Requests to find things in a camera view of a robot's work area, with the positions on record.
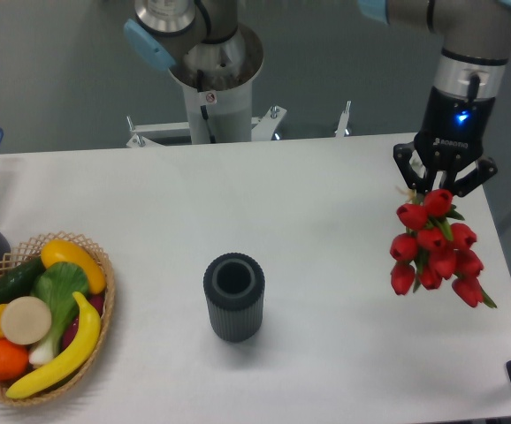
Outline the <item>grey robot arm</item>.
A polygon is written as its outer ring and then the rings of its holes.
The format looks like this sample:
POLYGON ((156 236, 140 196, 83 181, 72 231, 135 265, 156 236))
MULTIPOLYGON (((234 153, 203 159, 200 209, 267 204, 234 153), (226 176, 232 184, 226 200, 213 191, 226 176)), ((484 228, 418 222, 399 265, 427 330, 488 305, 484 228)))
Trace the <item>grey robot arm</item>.
MULTIPOLYGON (((511 1, 361 1, 361 14, 381 27, 355 31, 357 57, 387 42, 393 65, 432 62, 435 76, 414 139, 393 150, 406 185, 463 197, 492 178, 484 133, 511 56, 511 1)), ((137 1, 124 25, 134 52, 168 72, 185 97, 194 143, 252 140, 252 84, 263 45, 239 20, 235 1, 137 1)))

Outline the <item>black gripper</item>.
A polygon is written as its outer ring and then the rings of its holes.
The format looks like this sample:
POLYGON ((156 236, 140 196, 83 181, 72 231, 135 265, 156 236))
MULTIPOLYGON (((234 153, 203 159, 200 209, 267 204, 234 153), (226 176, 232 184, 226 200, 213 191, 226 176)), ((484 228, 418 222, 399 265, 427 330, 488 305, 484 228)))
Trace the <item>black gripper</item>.
POLYGON ((434 87, 414 142, 393 147, 393 160, 407 187, 428 193, 442 172, 440 184, 449 186, 454 196, 465 197, 495 176, 497 165, 483 149, 494 103, 493 98, 455 98, 434 87))

